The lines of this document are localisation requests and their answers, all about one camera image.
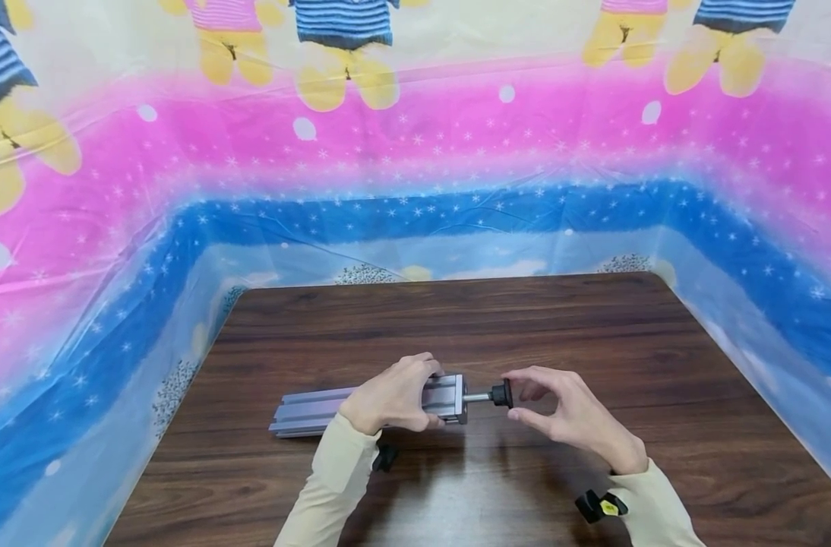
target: long sleeve shirt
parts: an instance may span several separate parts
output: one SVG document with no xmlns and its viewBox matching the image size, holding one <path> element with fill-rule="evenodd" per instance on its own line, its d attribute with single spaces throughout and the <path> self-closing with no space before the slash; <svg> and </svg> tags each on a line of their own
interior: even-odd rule
<svg viewBox="0 0 831 547">
<path fill-rule="evenodd" d="M 366 492 L 379 450 L 372 436 L 337 414 L 324 431 L 312 474 L 285 520 L 276 547 L 335 547 Z M 674 487 L 652 460 L 645 473 L 612 476 L 610 492 L 628 506 L 621 519 L 634 547 L 704 547 Z"/>
</svg>

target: printed backdrop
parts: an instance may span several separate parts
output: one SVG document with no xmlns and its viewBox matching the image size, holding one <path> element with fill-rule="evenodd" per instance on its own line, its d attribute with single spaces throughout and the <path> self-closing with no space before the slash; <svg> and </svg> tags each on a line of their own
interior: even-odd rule
<svg viewBox="0 0 831 547">
<path fill-rule="evenodd" d="M 641 270 L 831 476 L 831 1 L 0 0 L 0 546 L 247 289 Z"/>
</svg>

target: cartoon bear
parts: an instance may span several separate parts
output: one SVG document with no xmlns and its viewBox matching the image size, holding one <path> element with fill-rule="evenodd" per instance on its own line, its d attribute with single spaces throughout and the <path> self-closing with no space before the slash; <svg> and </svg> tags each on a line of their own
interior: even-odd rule
<svg viewBox="0 0 831 547">
<path fill-rule="evenodd" d="M 254 86 L 273 79 L 264 25 L 283 22 L 284 0 L 159 0 L 175 16 L 191 12 L 197 29 L 203 74 L 219 86 L 233 76 L 233 65 Z"/>
<path fill-rule="evenodd" d="M 698 85 L 719 63 L 719 84 L 731 97 L 750 96 L 765 71 L 763 43 L 783 30 L 795 0 L 702 0 L 687 39 L 665 72 L 665 89 Z"/>
<path fill-rule="evenodd" d="M 23 105 L 38 83 L 3 30 L 13 36 L 32 24 L 25 0 L 0 0 L 0 214 L 24 193 L 19 149 L 32 152 L 56 172 L 70 175 L 81 168 L 81 150 L 63 125 L 46 112 Z"/>
<path fill-rule="evenodd" d="M 371 109 L 390 108 L 400 96 L 397 75 L 382 59 L 392 45 L 391 10 L 426 5 L 429 0 L 289 0 L 297 38 L 308 44 L 297 92 L 313 110 L 327 112 L 343 103 L 346 81 L 358 88 Z"/>
<path fill-rule="evenodd" d="M 583 48 L 583 62 L 603 67 L 622 49 L 622 60 L 630 67 L 650 63 L 668 18 L 668 3 L 679 9 L 690 0 L 602 0 L 598 23 Z"/>
</svg>

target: black knob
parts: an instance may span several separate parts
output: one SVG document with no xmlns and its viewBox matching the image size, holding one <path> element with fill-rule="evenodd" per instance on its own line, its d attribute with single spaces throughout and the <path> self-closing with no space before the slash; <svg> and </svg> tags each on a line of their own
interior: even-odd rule
<svg viewBox="0 0 831 547">
<path fill-rule="evenodd" d="M 491 401 L 494 406 L 513 408 L 513 388 L 509 380 L 504 380 L 503 384 L 491 386 Z"/>
</svg>

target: pink stripe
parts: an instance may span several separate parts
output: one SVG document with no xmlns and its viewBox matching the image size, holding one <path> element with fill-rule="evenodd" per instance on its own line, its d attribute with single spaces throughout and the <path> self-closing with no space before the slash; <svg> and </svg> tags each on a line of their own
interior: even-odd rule
<svg viewBox="0 0 831 547">
<path fill-rule="evenodd" d="M 254 0 L 204 0 L 206 7 L 199 7 L 197 0 L 186 0 L 191 8 L 194 25 L 203 30 L 235 30 L 242 33 L 259 33 L 262 26 L 254 10 Z"/>
<path fill-rule="evenodd" d="M 601 10 L 610 13 L 659 15 L 668 12 L 668 0 L 604 0 Z"/>
</svg>

